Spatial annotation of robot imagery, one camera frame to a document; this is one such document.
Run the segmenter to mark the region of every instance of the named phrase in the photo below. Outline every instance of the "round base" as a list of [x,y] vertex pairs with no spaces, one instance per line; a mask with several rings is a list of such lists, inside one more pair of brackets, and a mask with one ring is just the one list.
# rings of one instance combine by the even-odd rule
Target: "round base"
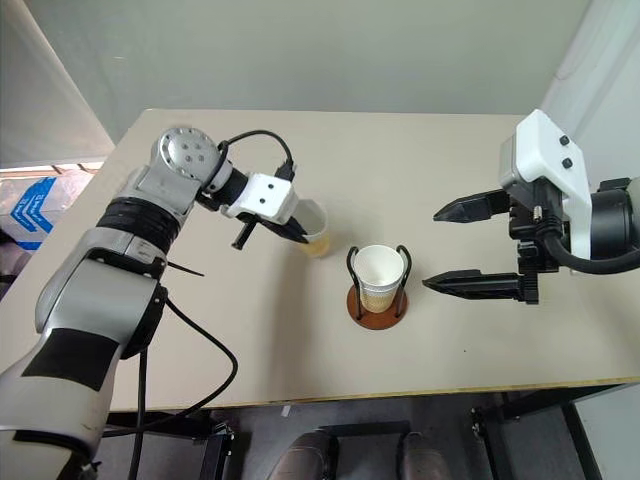
[[382,313],[368,312],[361,305],[360,312],[362,313],[362,318],[358,320],[356,317],[356,302],[359,300],[356,298],[356,287],[352,286],[349,290],[349,294],[347,295],[347,310],[349,311],[351,318],[353,318],[353,320],[361,327],[368,328],[369,330],[384,330],[385,328],[393,327],[396,323],[402,320],[404,314],[407,313],[407,309],[409,308],[409,298],[404,291],[402,292],[402,296],[404,298],[402,299],[402,310],[400,310],[399,316],[396,317],[396,295],[391,306]]

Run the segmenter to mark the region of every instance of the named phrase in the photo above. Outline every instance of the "floor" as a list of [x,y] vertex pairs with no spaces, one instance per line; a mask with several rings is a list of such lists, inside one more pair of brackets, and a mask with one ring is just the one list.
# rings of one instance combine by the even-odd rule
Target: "floor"
[[[265,480],[278,457],[300,434],[322,425],[408,420],[449,463],[454,480],[491,480],[484,446],[471,434],[469,410],[493,404],[492,394],[459,394],[266,406],[213,412],[237,435],[226,480]],[[522,418],[505,427],[518,480],[584,480],[559,411]],[[350,437],[340,441],[339,480],[395,479],[398,436]],[[96,460],[100,479],[127,478],[133,438],[103,440]],[[198,479],[204,445],[146,435],[140,480]]]

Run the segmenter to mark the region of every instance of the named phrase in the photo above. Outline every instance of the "beige table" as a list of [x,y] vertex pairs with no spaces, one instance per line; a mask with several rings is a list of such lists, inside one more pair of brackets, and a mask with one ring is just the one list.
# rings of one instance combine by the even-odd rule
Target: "beige table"
[[[196,207],[170,258],[171,298],[237,355],[237,379],[214,405],[640,380],[640,272],[541,276],[540,306],[465,301],[420,280],[462,268],[510,272],[507,217],[434,223],[458,196],[497,187],[498,149],[519,117],[269,111],[149,110],[56,226],[0,304],[0,368],[36,341],[34,305],[49,276],[93,226],[126,175],[149,160],[163,129],[192,124],[222,140],[254,128],[281,134],[298,162],[296,191],[326,205],[332,253],[308,260],[258,228],[243,252],[240,222]],[[275,142],[234,146],[242,170],[272,173]],[[406,245],[414,270],[406,317],[387,331],[356,325],[345,308],[351,245]],[[228,373],[225,357],[165,309],[150,348],[148,406],[184,407]],[[112,408],[134,409],[137,361],[121,363]]]

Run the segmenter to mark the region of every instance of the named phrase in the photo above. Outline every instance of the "robotic arm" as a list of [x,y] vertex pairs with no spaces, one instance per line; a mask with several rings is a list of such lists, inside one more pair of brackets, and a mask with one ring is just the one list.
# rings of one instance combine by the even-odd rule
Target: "robotic arm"
[[456,270],[424,280],[441,293],[481,300],[512,298],[537,304],[538,274],[566,266],[606,275],[640,267],[640,178],[589,184],[582,150],[540,110],[502,146],[501,190],[459,198],[435,221],[470,223],[509,213],[518,242],[516,273]]
[[[229,145],[275,138],[287,159],[275,176],[242,174]],[[267,131],[216,145],[190,127],[172,128],[152,148],[49,280],[36,306],[36,346],[0,375],[0,478],[94,478],[116,366],[145,349],[162,317],[167,253],[195,202],[245,223],[242,249],[260,223],[306,243],[292,216],[298,197],[291,153]]]

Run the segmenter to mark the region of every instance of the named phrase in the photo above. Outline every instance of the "paper cup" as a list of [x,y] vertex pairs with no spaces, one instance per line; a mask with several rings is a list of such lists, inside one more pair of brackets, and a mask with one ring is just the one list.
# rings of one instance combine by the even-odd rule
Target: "paper cup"
[[329,250],[329,217],[327,211],[310,199],[298,202],[293,218],[305,229],[303,235],[309,243],[298,243],[298,247],[310,257],[321,257]]
[[362,306],[381,313],[393,303],[404,274],[404,260],[393,248],[370,245],[356,253],[353,270],[360,283]]

